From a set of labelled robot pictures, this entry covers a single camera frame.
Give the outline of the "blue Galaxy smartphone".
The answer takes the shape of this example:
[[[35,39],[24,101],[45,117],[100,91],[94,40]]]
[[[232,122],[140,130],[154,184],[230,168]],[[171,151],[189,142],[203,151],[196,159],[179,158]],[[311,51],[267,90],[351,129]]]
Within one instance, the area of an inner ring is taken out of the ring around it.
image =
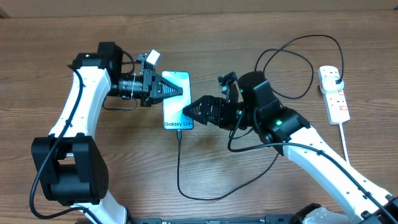
[[[163,117],[165,130],[193,129],[193,119],[182,113],[184,107],[192,102],[190,89],[190,75],[188,72],[163,71],[162,76],[171,83],[179,86],[183,94],[167,98],[163,101]]]

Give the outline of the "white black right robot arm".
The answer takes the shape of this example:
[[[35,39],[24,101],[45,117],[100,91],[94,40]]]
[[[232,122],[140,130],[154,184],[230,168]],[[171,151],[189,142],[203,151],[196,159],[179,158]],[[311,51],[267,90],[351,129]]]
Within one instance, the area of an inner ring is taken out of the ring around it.
[[[225,98],[204,95],[183,108],[201,124],[235,133],[252,127],[258,148],[274,147],[299,165],[337,202],[349,223],[397,223],[397,197],[361,175],[297,111],[282,106],[260,71],[218,79]]]

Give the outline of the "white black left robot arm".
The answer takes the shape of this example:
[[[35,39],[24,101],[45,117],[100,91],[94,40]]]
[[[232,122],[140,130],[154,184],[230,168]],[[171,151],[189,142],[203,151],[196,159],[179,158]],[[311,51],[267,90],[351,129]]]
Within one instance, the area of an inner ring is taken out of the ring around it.
[[[109,172],[95,131],[109,96],[150,107],[183,93],[155,72],[159,57],[151,50],[133,58],[114,42],[100,42],[95,53],[76,56],[70,65],[72,87],[58,121],[31,145],[37,169],[33,188],[41,187],[47,200],[63,205],[66,212],[80,211],[92,223],[132,223],[128,209],[109,191]]]

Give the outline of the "white power strip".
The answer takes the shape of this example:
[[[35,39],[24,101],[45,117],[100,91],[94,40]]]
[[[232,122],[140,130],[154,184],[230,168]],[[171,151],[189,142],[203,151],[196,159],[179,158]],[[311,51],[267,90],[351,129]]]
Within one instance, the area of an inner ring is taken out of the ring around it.
[[[336,67],[324,65],[318,69],[319,81],[321,80],[321,77],[337,77],[340,79],[340,74]],[[325,103],[326,115],[330,124],[339,125],[350,120],[348,105],[343,89],[329,94],[322,93],[322,95]]]

